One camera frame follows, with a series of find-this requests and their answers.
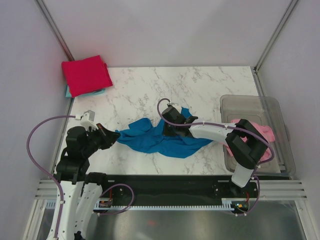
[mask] gray wall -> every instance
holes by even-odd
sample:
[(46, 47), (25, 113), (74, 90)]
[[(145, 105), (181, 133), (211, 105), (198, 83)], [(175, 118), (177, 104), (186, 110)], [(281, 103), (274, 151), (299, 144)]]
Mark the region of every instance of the gray wall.
[[(39, 179), (26, 151), (31, 129), (67, 109), (66, 58), (33, 0), (0, 1), (0, 239), (21, 239)], [(31, 151), (50, 166), (62, 122), (41, 127)]]
[(320, 223), (320, 1), (301, 0), (260, 69), (267, 95), (281, 106), (296, 176)]
[(290, 0), (44, 0), (75, 59), (254, 66)]

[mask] plastic bin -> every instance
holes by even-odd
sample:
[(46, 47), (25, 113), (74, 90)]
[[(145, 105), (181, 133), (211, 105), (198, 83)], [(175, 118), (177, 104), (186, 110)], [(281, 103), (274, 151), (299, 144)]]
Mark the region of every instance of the plastic bin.
[[(296, 166), (292, 155), (286, 127), (282, 117), (280, 105), (273, 97), (223, 95), (220, 98), (222, 123), (230, 123), (233, 119), (247, 119), (259, 125), (270, 126), (275, 136), (271, 146), (275, 151), (272, 161), (261, 164), (257, 173), (271, 176), (292, 176)], [(236, 160), (223, 147), (224, 162), (230, 172), (236, 168)]]

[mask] marble tabletop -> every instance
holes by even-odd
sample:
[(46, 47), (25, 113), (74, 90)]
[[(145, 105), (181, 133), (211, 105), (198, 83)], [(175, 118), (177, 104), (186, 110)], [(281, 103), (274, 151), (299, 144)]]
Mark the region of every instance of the marble tabletop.
[[(189, 108), (204, 120), (221, 122), (220, 97), (226, 94), (257, 96), (249, 66), (227, 67), (124, 67), (109, 68), (114, 86), (95, 96), (76, 97), (71, 115), (95, 112), (95, 123), (105, 128), (124, 130), (128, 124), (147, 117), (158, 124), (157, 103), (169, 98)], [(70, 119), (66, 129), (79, 126)], [(61, 149), (66, 147), (63, 141)], [(228, 175), (223, 147), (210, 143), (187, 158), (142, 153), (115, 143), (99, 150), (90, 159), (89, 172), (127, 175)]]

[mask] folded red towel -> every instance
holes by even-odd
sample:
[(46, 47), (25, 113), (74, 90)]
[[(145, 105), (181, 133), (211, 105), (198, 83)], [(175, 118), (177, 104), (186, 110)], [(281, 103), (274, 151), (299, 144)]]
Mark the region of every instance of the folded red towel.
[(113, 85), (107, 64), (99, 55), (78, 61), (63, 61), (61, 65), (73, 98)]

